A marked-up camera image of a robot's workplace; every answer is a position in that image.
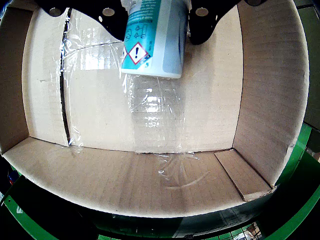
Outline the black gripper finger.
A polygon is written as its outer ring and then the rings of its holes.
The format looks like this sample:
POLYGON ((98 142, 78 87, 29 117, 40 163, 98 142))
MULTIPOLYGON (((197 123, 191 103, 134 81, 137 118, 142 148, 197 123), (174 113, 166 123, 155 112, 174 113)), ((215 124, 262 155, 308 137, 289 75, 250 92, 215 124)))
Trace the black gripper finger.
POLYGON ((193 45, 205 43, 219 20, 240 0, 189 0, 189 40, 193 45))
POLYGON ((52 17, 67 8, 77 10, 99 22, 109 34, 125 40, 125 8, 120 0, 37 0, 37 5, 52 17))

